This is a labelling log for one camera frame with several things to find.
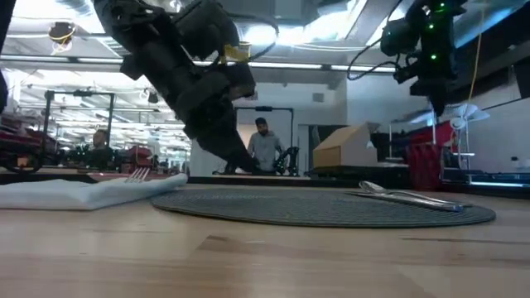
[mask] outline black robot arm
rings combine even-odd
[[[215,0],[195,0],[169,14],[143,0],[94,0],[105,31],[131,55],[121,71],[145,75],[184,122],[185,133],[216,156],[244,171],[257,167],[236,130],[232,100],[253,95],[255,82],[246,62],[219,64],[226,46],[238,46],[234,22]],[[219,55],[209,66],[205,60]]]

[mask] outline fork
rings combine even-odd
[[[139,167],[125,180],[125,183],[142,183],[150,171],[150,168]]]

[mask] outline wooden table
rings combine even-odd
[[[0,297],[529,297],[530,201],[439,196],[499,218],[370,230],[202,219],[147,201],[0,210]]]

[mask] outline gray placemat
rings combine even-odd
[[[491,209],[463,212],[314,190],[177,190],[152,198],[160,209],[261,224],[333,228],[426,228],[478,224],[495,219]]]

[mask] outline white napkin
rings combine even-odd
[[[146,199],[184,185],[184,174],[164,180],[125,183],[119,178],[96,184],[49,180],[0,186],[0,209],[93,210]]]

